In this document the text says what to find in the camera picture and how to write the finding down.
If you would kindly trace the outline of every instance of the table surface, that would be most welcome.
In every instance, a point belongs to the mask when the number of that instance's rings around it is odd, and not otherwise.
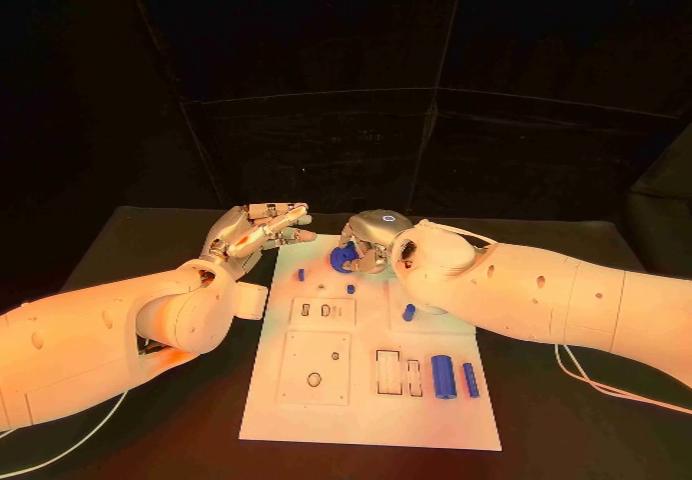
[[[65,290],[174,269],[197,256],[222,213],[118,208]],[[349,214],[316,214],[313,230],[337,234],[347,218]],[[610,223],[431,220],[497,241],[641,270]],[[274,263],[275,252],[269,252],[244,281],[269,286]],[[261,322],[235,319],[216,350],[135,388],[88,442],[22,478],[692,477],[689,416],[603,395],[562,373],[552,345],[483,330],[477,340],[502,452],[238,440],[261,327]],[[692,406],[689,389],[654,369],[603,352],[574,350],[595,380]],[[60,453],[112,403],[0,440],[0,473]]]

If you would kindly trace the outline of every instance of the robotic hand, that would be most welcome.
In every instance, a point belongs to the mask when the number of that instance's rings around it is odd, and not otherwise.
[[[23,304],[0,315],[0,431],[60,418],[209,352],[267,288],[236,282],[261,250],[311,241],[304,203],[235,207],[177,270]]]
[[[611,352],[692,387],[692,281],[601,267],[427,220],[411,228],[382,210],[350,217],[339,247],[359,255],[343,271],[376,273],[389,258],[418,308],[520,340]]]

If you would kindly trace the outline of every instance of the wire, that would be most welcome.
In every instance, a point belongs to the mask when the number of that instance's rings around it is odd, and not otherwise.
[[[122,400],[125,398],[125,395],[127,395],[127,390],[122,392],[122,395],[120,396],[120,400],[117,401],[114,407],[111,408],[111,411],[108,412],[108,415],[104,417],[104,419],[101,420],[101,423],[94,427],[94,430],[85,435],[85,437],[58,455],[55,456],[50,460],[47,460],[46,462],[40,463],[39,465],[34,465],[33,467],[29,467],[29,468],[24,468],[23,470],[17,470],[16,472],[10,472],[10,473],[3,473],[0,474],[0,479],[1,478],[10,478],[10,477],[14,477],[16,475],[22,475],[23,473],[29,473],[29,472],[33,472],[34,470],[37,470],[39,468],[43,468],[46,465],[50,465],[55,461],[58,461],[68,453],[72,452],[72,450],[75,450],[75,448],[79,447],[79,445],[92,437],[92,435],[98,432],[99,428],[104,426],[105,422],[108,421],[108,419],[111,418],[112,414],[115,413],[115,410],[118,409],[120,407],[120,404],[122,403]]]
[[[579,370],[581,376],[577,375],[575,373],[572,373],[565,368],[565,365],[562,364],[562,359],[559,357],[559,345],[555,344],[555,358],[558,360],[559,368],[562,369],[562,371],[571,377],[574,377],[577,380],[581,380],[582,382],[588,383],[591,385],[591,387],[595,390],[598,390],[601,393],[604,393],[605,395],[610,395],[611,397],[624,398],[626,400],[633,400],[633,401],[641,402],[641,403],[649,403],[649,404],[656,405],[659,407],[675,410],[676,412],[692,414],[692,410],[689,408],[679,407],[677,405],[672,405],[670,403],[659,402],[657,400],[652,400],[647,397],[641,397],[640,395],[636,395],[634,393],[630,393],[626,390],[620,390],[618,388],[611,387],[610,385],[604,385],[603,383],[594,382],[594,380],[591,380],[591,378],[588,378],[587,372],[581,368],[579,362],[577,361],[577,357],[574,356],[574,353],[569,350],[569,347],[566,345],[562,345],[562,347],[566,350],[566,353],[569,354],[569,358],[572,359],[574,365],[577,366],[577,369]]]

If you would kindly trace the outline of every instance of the blue block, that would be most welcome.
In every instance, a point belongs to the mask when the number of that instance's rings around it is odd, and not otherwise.
[[[473,365],[464,363],[466,384],[468,385],[468,395],[471,398],[479,398],[479,384],[476,383],[476,375],[473,374]]]
[[[331,264],[331,268],[339,273],[352,273],[350,270],[343,269],[343,264],[356,260],[356,258],[356,244],[349,242],[343,248],[336,247],[329,254],[329,263]]]
[[[432,358],[432,378],[435,380],[435,397],[444,400],[457,398],[457,384],[454,383],[454,368],[447,355]]]
[[[409,322],[414,319],[414,313],[415,313],[415,305],[409,303],[406,305],[406,309],[404,310],[404,314],[401,315],[401,318],[404,318],[404,320]]]

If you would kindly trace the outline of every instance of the white board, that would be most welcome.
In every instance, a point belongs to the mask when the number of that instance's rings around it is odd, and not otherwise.
[[[239,438],[500,450],[476,329],[421,311],[405,322],[411,302],[393,274],[331,269],[337,239],[320,235],[278,253]],[[327,315],[301,315],[306,303],[308,312],[330,305]],[[334,305],[343,310],[331,316]],[[435,398],[434,355],[453,360],[450,400]],[[468,396],[466,362],[480,398]]]

